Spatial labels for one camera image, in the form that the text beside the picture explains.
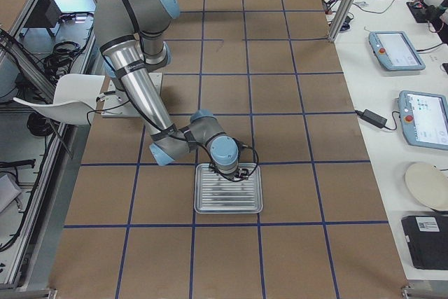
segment black connector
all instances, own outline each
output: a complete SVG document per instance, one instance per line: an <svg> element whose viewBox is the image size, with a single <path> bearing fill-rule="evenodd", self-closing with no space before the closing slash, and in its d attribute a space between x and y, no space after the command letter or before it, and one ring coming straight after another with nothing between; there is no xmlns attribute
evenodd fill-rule
<svg viewBox="0 0 448 299"><path fill-rule="evenodd" d="M371 112L370 110L366 109L364 110L364 112L355 110L355 112L362 120L365 120L367 123L370 123L378 127L379 129L386 127L387 119L381 117L380 115L377 115L374 112Z"/></svg>

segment tablet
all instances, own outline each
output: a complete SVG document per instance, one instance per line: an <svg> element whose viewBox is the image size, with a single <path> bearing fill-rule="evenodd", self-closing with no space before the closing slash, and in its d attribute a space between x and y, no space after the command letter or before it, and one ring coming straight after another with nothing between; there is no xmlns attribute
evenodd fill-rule
<svg viewBox="0 0 448 299"><path fill-rule="evenodd" d="M403 134L410 145L448 150L445 96L402 91L398 97Z"/></svg>
<svg viewBox="0 0 448 299"><path fill-rule="evenodd" d="M370 32L369 43L386 70L425 69L424 62L405 32Z"/></svg>

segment white plastic seat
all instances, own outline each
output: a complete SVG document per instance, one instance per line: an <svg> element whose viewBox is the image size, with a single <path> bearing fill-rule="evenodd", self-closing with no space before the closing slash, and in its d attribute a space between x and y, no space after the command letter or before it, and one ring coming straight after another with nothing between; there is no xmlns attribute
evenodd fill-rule
<svg viewBox="0 0 448 299"><path fill-rule="evenodd" d="M88 112L96 109L96 98L103 82L104 76L67 74L58 80L52 104L35 104L17 97L14 101L61 123L86 125L89 124Z"/></svg>

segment round plate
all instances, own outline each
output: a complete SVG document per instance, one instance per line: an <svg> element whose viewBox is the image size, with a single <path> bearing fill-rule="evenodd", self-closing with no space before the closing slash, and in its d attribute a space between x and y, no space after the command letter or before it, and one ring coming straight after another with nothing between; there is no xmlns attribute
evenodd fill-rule
<svg viewBox="0 0 448 299"><path fill-rule="evenodd" d="M422 204L438 211L448 210L448 178L424 162L409 166L405 174L411 194Z"/></svg>

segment tablet screen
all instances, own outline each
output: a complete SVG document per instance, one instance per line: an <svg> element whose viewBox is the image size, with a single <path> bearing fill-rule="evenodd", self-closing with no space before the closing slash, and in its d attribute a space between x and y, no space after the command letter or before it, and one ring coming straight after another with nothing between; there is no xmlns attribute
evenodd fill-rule
<svg viewBox="0 0 448 299"><path fill-rule="evenodd" d="M417 66L420 62L400 33L377 35L393 66Z"/></svg>
<svg viewBox="0 0 448 299"><path fill-rule="evenodd" d="M440 97L407 94L412 105L416 140L448 145L447 112Z"/></svg>

